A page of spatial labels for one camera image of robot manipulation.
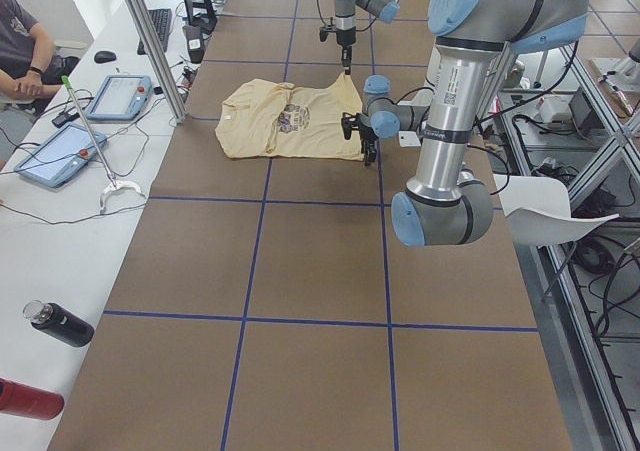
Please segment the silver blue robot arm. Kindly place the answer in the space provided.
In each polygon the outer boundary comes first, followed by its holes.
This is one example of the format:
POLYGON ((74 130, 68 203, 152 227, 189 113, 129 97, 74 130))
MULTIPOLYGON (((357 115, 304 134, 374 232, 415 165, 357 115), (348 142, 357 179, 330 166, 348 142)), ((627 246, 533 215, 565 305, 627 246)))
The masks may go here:
POLYGON ((416 173, 392 199, 392 223, 406 246, 460 245, 482 237, 493 218, 485 185, 463 163, 489 65, 503 50, 546 51, 576 42, 589 0, 430 0, 428 28, 440 61, 428 106, 399 105, 389 80, 369 77, 361 112, 341 119, 358 132, 366 163, 378 139, 413 131, 421 140, 416 173))
POLYGON ((356 23, 356 9, 360 8, 374 19, 391 23, 400 9, 400 0, 333 0, 334 14, 325 22, 321 11, 318 11, 322 26, 319 29, 319 39, 325 42, 330 34, 336 36, 336 42, 341 48, 341 65, 346 75, 351 74, 352 48, 356 43, 358 33, 356 23))

